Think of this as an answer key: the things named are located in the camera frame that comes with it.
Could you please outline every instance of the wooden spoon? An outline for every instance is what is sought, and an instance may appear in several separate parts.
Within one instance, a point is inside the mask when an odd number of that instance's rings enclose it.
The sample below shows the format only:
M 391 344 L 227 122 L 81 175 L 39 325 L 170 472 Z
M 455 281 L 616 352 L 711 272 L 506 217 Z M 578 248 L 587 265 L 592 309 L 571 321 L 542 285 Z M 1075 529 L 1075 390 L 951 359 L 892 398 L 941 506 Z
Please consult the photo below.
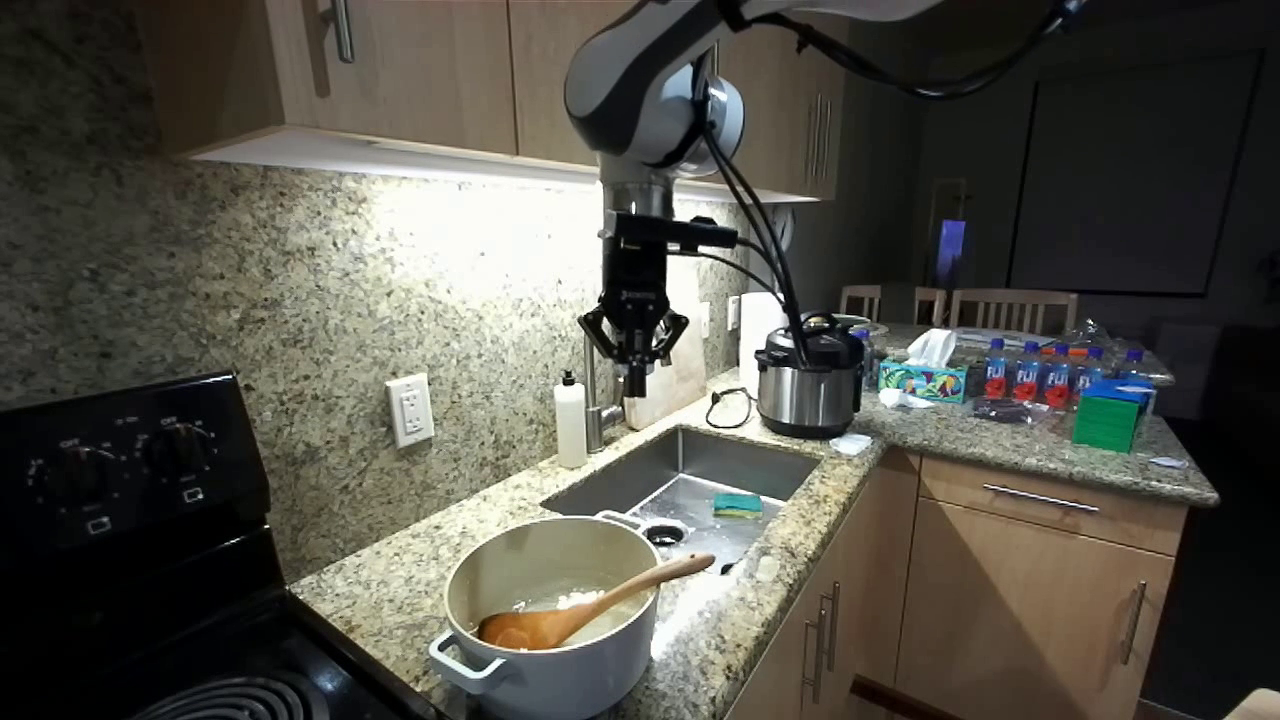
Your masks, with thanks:
M 587 602 L 587 606 L 571 606 L 571 609 L 546 609 L 546 611 L 492 611 L 479 622 L 479 640 L 485 645 L 506 645 L 506 648 L 561 648 L 571 633 L 580 633 L 585 626 L 592 626 L 599 611 L 609 611 L 613 606 L 678 580 L 678 576 L 693 576 L 705 571 L 716 555 L 685 555 L 685 561 L 670 561 L 657 565 L 626 584 L 616 584 L 613 593 Z

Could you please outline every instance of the stove burner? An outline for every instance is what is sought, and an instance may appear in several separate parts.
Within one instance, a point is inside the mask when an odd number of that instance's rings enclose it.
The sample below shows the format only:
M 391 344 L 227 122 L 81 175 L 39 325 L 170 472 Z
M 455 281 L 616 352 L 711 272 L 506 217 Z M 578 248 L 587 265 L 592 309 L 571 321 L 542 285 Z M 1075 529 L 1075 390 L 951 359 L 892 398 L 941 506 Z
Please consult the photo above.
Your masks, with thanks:
M 272 678 L 222 678 L 157 699 L 131 720 L 327 720 L 318 691 Z

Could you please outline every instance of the drawer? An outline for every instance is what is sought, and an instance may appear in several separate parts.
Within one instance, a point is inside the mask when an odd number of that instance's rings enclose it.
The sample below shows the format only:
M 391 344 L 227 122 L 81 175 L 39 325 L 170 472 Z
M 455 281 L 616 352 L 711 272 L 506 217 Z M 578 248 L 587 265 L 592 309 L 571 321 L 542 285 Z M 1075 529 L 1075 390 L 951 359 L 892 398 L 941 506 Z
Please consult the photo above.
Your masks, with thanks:
M 1028 520 L 1075 535 L 1131 546 L 1150 553 L 1176 553 L 1186 532 L 1186 506 L 1079 487 L 1054 476 L 1022 476 L 986 465 L 924 455 L 929 496 L 1009 520 Z

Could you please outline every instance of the granite backsplash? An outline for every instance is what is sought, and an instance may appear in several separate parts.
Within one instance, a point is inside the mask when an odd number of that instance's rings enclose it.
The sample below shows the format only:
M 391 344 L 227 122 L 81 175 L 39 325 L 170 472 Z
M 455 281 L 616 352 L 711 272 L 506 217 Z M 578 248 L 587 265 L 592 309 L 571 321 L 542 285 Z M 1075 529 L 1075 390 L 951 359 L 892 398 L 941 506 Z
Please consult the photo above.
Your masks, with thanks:
M 231 368 L 288 576 L 552 455 L 595 190 L 170 160 L 123 0 L 9 4 L 0 148 L 0 407 Z M 719 265 L 671 260 L 678 309 L 730 291 Z M 710 315 L 689 344 L 719 372 Z M 437 439 L 396 451 L 383 380 L 419 368 Z

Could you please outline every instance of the cooking pot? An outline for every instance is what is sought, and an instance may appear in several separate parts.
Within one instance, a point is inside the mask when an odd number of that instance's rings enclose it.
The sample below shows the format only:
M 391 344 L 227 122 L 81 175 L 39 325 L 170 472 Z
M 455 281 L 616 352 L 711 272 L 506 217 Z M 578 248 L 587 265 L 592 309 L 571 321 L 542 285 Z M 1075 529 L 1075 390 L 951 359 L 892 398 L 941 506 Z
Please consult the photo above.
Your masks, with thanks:
M 660 555 L 644 535 L 595 516 L 500 532 L 448 571 L 448 633 L 434 640 L 428 660 L 492 718 L 595 718 L 626 699 L 650 668 L 657 593 L 616 606 L 561 648 L 500 648 L 485 645 L 475 628 L 492 611 L 585 602 L 585 593 L 603 593 L 652 565 Z
M 862 407 L 866 344 L 849 325 L 808 315 L 800 350 L 789 325 L 767 334 L 758 352 L 758 413 L 782 435 L 841 435 Z

